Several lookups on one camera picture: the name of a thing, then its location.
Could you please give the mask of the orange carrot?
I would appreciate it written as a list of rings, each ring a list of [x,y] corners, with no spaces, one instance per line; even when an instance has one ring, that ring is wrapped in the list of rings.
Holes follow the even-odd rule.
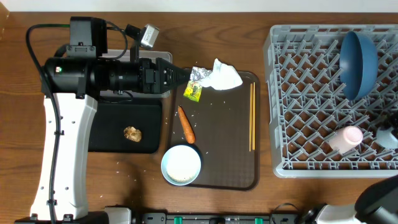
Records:
[[[189,123],[189,120],[187,119],[187,116],[181,106],[178,106],[178,116],[180,118],[180,122],[183,128],[183,132],[185,135],[185,139],[189,144],[194,144],[195,143],[195,134],[193,132],[193,129]]]

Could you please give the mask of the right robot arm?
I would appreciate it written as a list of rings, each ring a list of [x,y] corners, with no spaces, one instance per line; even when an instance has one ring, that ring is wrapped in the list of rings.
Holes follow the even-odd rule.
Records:
[[[390,177],[368,187],[356,203],[346,206],[318,206],[298,217],[295,223],[316,224],[396,224],[397,176]]]

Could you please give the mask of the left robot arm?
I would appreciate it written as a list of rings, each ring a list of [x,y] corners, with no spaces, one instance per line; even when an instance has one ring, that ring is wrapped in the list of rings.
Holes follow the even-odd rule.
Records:
[[[134,223],[131,209],[109,207],[91,212],[86,197],[86,163],[91,127],[100,93],[105,90],[161,94],[185,83],[189,74],[172,63],[141,58],[159,29],[148,24],[121,30],[133,39],[120,56],[109,58],[109,30],[117,26],[96,17],[72,17],[70,41],[37,69],[44,93],[45,144],[39,188],[28,217],[21,223]]]

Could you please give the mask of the blue plate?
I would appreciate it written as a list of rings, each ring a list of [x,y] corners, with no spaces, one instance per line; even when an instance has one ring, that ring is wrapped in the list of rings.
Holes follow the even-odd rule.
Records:
[[[343,94],[348,100],[368,95],[376,84],[378,57],[374,42],[364,34],[350,31],[341,45],[340,80],[346,86]]]

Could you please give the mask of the light blue cup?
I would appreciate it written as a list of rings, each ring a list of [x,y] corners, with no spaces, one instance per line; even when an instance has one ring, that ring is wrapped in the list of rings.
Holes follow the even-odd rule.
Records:
[[[386,149],[397,149],[397,129],[379,128],[376,132],[375,142]]]

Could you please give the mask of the brown food scrap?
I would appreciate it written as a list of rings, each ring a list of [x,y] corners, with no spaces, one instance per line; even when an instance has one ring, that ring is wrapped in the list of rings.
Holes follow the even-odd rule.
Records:
[[[142,139],[142,132],[133,126],[128,126],[124,129],[124,137],[130,141],[140,142]]]

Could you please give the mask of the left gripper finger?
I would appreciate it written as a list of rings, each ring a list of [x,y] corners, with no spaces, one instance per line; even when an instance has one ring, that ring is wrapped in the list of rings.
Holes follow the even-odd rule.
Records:
[[[182,85],[182,84],[188,82],[189,79],[190,79],[189,74],[188,75],[184,75],[184,74],[169,75],[167,78],[167,89],[174,90],[179,85]]]
[[[157,58],[157,68],[161,74],[182,75],[184,77],[190,76],[190,72],[188,70],[177,67],[160,57]]]

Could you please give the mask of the pink cup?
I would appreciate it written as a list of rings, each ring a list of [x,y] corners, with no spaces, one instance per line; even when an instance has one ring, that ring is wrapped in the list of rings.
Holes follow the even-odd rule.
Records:
[[[358,146],[363,140],[362,131],[356,126],[347,126],[336,131],[328,141],[329,146],[340,154],[344,154]]]

